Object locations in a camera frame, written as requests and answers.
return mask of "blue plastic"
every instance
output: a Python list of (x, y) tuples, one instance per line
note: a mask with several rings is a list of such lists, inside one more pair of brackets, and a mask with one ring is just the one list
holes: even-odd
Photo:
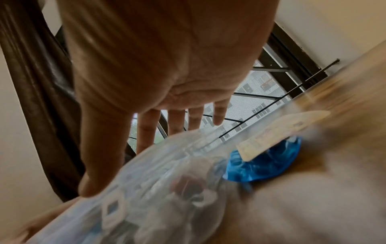
[(235, 150), (230, 154), (223, 178), (236, 182), (251, 182), (276, 177), (296, 159), (301, 142), (301, 137), (289, 137), (249, 162), (243, 161)]

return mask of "curtain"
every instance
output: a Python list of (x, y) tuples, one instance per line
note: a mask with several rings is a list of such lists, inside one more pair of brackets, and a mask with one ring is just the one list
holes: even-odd
[[(55, 193), (78, 196), (81, 111), (71, 61), (44, 20), (37, 1), (0, 2), (0, 45), (43, 170)], [(128, 146), (126, 159), (135, 156)]]

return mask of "paper label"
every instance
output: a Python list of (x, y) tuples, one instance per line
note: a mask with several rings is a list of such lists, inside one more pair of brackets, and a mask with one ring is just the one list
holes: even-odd
[(240, 142), (236, 147), (243, 161), (251, 161), (259, 154), (278, 144), (281, 140), (292, 136), (309, 125), (329, 116), (329, 111), (309, 111), (284, 115), (257, 135)]

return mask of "hand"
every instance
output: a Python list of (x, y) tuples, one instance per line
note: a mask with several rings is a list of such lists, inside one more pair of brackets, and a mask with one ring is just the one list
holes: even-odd
[(207, 103), (222, 123), (229, 99), (266, 42), (278, 0), (59, 0), (82, 109), (80, 194), (101, 192), (123, 164), (131, 119), (137, 151), (154, 141), (160, 110), (169, 134), (197, 129)]
[(76, 203), (80, 197), (77, 197), (71, 201), (65, 202), (56, 208), (48, 211), (47, 213), (35, 218), (30, 221), (22, 228), (20, 228), (15, 234), (11, 237), (0, 241), (0, 244), (21, 244), (27, 242), (33, 235), (39, 232), (43, 227), (53, 221), (57, 216), (66, 211), (74, 203)]

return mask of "clear plastic bag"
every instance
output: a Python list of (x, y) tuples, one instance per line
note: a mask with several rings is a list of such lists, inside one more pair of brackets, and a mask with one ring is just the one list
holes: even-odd
[(100, 195), (83, 199), (28, 244), (199, 244), (221, 223), (227, 155), (205, 130), (152, 146), (125, 165)]

